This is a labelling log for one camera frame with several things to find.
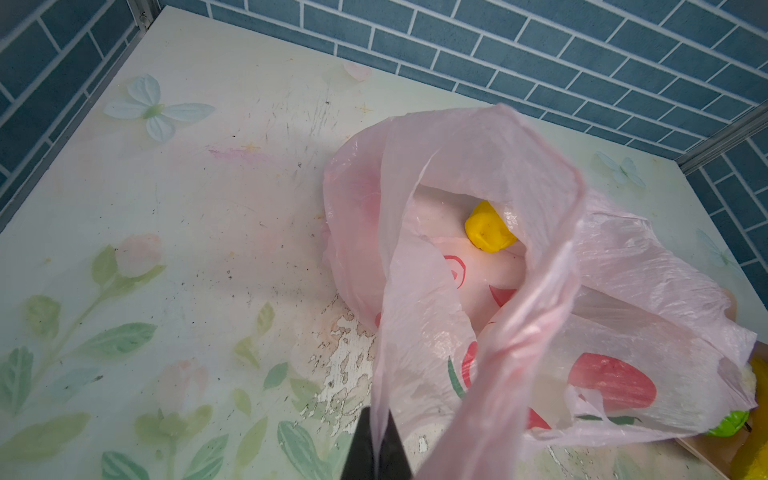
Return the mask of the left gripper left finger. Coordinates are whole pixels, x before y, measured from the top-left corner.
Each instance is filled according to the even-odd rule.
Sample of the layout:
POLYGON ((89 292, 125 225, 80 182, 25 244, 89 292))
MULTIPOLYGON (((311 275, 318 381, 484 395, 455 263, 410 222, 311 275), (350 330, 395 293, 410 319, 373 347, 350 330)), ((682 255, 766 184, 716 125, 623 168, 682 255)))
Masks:
POLYGON ((340 475, 341 480, 374 480, 375 461, 371 438, 370 408, 361 410, 349 452, 340 475))

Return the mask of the green fake fruit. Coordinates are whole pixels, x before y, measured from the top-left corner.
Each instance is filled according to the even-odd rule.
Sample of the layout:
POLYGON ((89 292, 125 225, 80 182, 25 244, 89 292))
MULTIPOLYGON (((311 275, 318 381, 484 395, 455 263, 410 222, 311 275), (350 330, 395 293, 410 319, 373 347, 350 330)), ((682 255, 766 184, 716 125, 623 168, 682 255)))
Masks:
POLYGON ((749 420, 749 411, 732 411, 715 428, 707 432, 708 436, 729 438, 741 431, 749 420))

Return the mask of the yellow fake banana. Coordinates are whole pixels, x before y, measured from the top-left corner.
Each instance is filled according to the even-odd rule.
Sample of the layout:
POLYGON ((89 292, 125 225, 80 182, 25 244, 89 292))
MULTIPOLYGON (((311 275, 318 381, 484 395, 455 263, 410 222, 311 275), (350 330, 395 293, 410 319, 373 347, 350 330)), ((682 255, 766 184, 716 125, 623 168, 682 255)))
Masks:
POLYGON ((758 407, 752 412, 752 431, 731 461, 731 478, 767 479, 767 363, 754 357, 750 364, 757 379, 758 407))

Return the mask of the pink plastic bag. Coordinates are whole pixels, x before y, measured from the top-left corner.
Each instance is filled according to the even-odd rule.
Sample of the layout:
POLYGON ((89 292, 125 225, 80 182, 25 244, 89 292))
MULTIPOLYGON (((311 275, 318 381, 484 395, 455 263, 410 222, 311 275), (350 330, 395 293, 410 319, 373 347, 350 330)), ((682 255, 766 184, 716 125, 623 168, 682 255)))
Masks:
POLYGON ((324 256, 375 331, 376 464, 392 414, 415 479, 501 479, 522 453, 688 437, 756 405, 755 334, 650 223, 591 189, 514 109, 392 117, 323 179, 324 256), (448 255, 421 187, 488 201, 521 242, 516 272, 448 255), (494 312, 473 320, 478 299, 494 312))

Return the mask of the small yellow fake fruit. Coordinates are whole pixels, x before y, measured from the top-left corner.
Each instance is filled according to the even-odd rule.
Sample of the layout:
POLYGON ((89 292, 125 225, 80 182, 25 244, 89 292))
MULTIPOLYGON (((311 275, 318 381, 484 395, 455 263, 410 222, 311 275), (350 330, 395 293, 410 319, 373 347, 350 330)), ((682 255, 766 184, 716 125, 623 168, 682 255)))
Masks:
POLYGON ((465 232, 476 248, 487 253, 499 252, 518 241, 488 201, 474 208, 465 222, 465 232))

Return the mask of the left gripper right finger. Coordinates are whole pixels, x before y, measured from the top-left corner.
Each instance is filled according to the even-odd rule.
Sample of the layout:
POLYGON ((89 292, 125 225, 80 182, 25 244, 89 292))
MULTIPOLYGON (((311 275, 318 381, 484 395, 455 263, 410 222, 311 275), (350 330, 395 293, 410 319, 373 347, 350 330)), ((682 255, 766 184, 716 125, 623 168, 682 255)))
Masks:
POLYGON ((379 480, 411 480, 412 470, 392 414, 389 414, 386 430, 376 464, 379 480))

